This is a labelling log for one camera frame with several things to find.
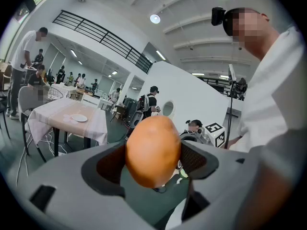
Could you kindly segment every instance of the white pillar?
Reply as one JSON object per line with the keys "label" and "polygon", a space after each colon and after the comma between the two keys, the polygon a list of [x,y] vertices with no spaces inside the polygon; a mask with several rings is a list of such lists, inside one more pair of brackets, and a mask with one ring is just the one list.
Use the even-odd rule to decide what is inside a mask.
{"label": "white pillar", "polygon": [[131,85],[131,83],[132,83],[133,78],[134,78],[134,74],[133,74],[133,73],[130,73],[129,76],[128,76],[128,78],[127,78],[127,80],[126,80],[126,82],[125,82],[125,85],[124,85],[123,89],[122,89],[121,92],[120,92],[120,96],[119,96],[119,99],[118,99],[118,101],[117,101],[117,105],[118,105],[119,103],[122,103],[122,102],[124,101],[125,95],[126,95],[127,92],[128,92],[128,89],[129,89],[129,87],[130,87],[130,85]]}
{"label": "white pillar", "polygon": [[110,95],[110,93],[111,93],[111,92],[112,92],[112,90],[114,89],[115,83],[116,83],[116,81],[113,81],[112,87],[111,87],[110,92],[109,92],[109,94],[108,94],[108,95]]}

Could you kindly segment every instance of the ear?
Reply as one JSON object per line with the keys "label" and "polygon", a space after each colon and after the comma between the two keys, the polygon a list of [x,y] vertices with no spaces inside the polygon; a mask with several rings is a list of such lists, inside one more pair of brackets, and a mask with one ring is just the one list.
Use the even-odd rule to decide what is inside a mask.
{"label": "ear", "polygon": [[268,22],[270,21],[269,17],[268,17],[266,14],[262,13],[261,16],[262,16],[266,21],[268,21]]}

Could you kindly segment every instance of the camera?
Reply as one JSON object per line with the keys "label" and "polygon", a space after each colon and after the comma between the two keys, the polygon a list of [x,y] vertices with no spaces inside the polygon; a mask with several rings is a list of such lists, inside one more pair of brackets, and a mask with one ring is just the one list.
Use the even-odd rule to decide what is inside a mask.
{"label": "camera", "polygon": [[222,7],[212,8],[211,24],[214,26],[222,24],[225,11]]}

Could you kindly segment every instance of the gray floor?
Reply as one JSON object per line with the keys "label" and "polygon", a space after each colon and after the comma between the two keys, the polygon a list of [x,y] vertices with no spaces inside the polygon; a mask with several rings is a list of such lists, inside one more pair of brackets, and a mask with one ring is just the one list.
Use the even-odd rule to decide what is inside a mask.
{"label": "gray floor", "polygon": [[[111,113],[107,112],[107,140],[109,143],[119,140],[127,132],[127,128],[121,124],[120,121],[114,119],[110,123],[111,118]],[[16,186],[16,175],[24,151],[22,126],[18,120],[11,120],[6,117],[6,121],[11,139],[9,139],[6,134],[3,117],[0,115],[2,127],[2,130],[0,131],[0,171],[10,186]],[[63,141],[63,136],[64,132],[60,132],[60,142]],[[71,136],[69,144],[74,151],[83,149],[82,138]],[[96,141],[92,141],[92,147],[94,147],[95,144]],[[53,158],[47,143],[39,142],[39,146],[47,160]],[[30,175],[44,163],[33,143],[29,146],[29,152],[30,156],[26,157],[26,161],[28,173]],[[18,183],[22,183],[22,181],[27,179],[24,158],[25,156],[21,163]],[[151,225],[155,225],[168,211],[176,207],[187,195],[188,180],[182,180],[180,184],[176,184],[177,177],[178,175],[172,178],[172,180],[166,184],[167,191],[164,194],[160,194],[152,189],[138,185],[131,177],[127,168],[124,167],[121,176],[121,186],[125,188],[126,202],[145,221]]]}

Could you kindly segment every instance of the white plate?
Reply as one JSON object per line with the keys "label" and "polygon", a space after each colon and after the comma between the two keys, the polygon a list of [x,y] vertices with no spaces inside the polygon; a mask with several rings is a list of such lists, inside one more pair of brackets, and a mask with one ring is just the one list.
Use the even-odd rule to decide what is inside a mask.
{"label": "white plate", "polygon": [[81,114],[73,114],[71,115],[73,120],[76,120],[78,122],[85,122],[87,120],[87,117]]}

